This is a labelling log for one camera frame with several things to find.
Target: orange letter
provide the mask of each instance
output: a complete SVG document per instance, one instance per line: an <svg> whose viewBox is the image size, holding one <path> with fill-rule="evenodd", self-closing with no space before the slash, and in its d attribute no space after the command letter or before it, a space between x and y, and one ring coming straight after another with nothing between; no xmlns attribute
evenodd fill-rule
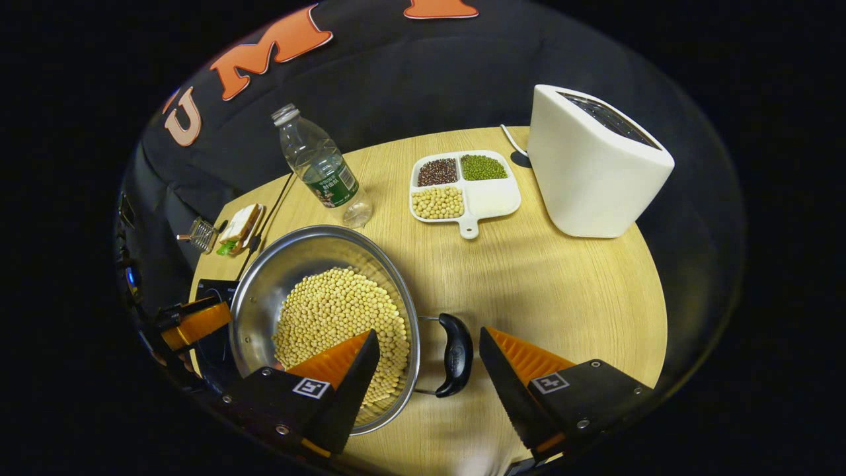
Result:
<svg viewBox="0 0 846 476"><path fill-rule="evenodd" d="M250 77L239 75L236 68L256 75L267 72L273 45L277 48L276 62L284 63L332 39L331 31L318 30L311 19L311 10L316 6L315 3L280 19L265 31L258 44L238 45L211 65L210 69L216 70L220 76L223 101L237 96L250 84Z"/></svg>
<svg viewBox="0 0 846 476"><path fill-rule="evenodd" d="M403 14L411 19L473 18L479 10L461 0L411 0Z"/></svg>
<svg viewBox="0 0 846 476"><path fill-rule="evenodd" d="M188 88L188 91L179 99L179 106L182 106L185 109L185 113L188 114L188 129L183 129L179 125L179 121L176 120L176 108L173 108L173 111L170 112L168 118L164 121L164 128L170 132L176 143L182 147L190 146L197 140L197 136L200 135L200 126L202 125L200 111L197 110L197 105L194 104L194 99L191 98L191 92L193 90L193 86Z"/></svg>

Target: stainless steel pot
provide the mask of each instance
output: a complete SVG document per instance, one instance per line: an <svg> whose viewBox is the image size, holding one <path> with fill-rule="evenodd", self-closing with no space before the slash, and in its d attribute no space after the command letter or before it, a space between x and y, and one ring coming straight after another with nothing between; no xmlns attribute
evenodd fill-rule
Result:
<svg viewBox="0 0 846 476"><path fill-rule="evenodd" d="M229 325L229 340L241 377L262 367L284 370L273 356L272 336L288 293L306 276L347 266L357 268L388 292L404 319L410 343L408 366L397 387L399 393L362 409L351 434L380 428L408 403L420 371L418 319L437 320L447 331L447 380L438 390L424 393L449 396L464 388L473 360L473 343L464 324L446 313L438 318L418 318L402 276L385 253L361 233L331 225L302 228L279 238L247 268L235 291L233 322Z"/></svg>

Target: pot handle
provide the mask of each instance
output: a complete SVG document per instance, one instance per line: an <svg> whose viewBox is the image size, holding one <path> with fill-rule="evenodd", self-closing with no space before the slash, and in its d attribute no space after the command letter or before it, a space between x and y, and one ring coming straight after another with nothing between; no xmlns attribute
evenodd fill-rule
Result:
<svg viewBox="0 0 846 476"><path fill-rule="evenodd" d="M437 390L417 390L416 392L434 395L438 398L454 395L467 385L470 379L470 367L473 363L473 340L467 326L452 314L441 313L437 318L420 316L425 321L438 321L447 331L447 346L443 351L443 367L447 379Z"/></svg>

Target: wooden table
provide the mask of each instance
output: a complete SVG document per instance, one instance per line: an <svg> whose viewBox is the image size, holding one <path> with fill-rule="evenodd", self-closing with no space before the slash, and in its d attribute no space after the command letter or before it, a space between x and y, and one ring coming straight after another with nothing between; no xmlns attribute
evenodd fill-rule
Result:
<svg viewBox="0 0 846 476"><path fill-rule="evenodd" d="M529 128L509 129L525 147ZM464 321L476 357L463 391L442 399L414 393L391 423L351 437L342 462L380 473L470 476L501 475L511 462L530 457L478 358L484 325L576 363L603 359L649 386L661 372L667 312L655 264L636 225L612 240L565 235L550 221L533 172L513 163L520 208L482 220L474 240L462 238L456 223L426 224L411 216L409 175L415 161L473 149L506 158L513 151L502 130L485 128L411 137L344 154L375 204L371 221L358 231L397 266L419 315L448 312ZM215 225L250 203L267 205L269 211L286 177L227 204ZM297 179L269 220L264 245L304 226L337 224ZM203 256L191 300L199 278L234 280L244 257ZM442 383L445 341L439 325L420 323L417 388L433 390Z"/></svg>

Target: bread slice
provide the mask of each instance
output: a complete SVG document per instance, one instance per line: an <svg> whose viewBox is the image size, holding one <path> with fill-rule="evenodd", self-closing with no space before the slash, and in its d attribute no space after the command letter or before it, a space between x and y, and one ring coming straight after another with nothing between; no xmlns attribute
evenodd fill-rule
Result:
<svg viewBox="0 0 846 476"><path fill-rule="evenodd" d="M259 204L253 203L244 208L241 208L232 219L229 221L229 226L220 234L217 242L224 244L229 240L242 241L250 230L253 228L255 221L259 216ZM244 244L239 243L236 247L240 248Z"/></svg>

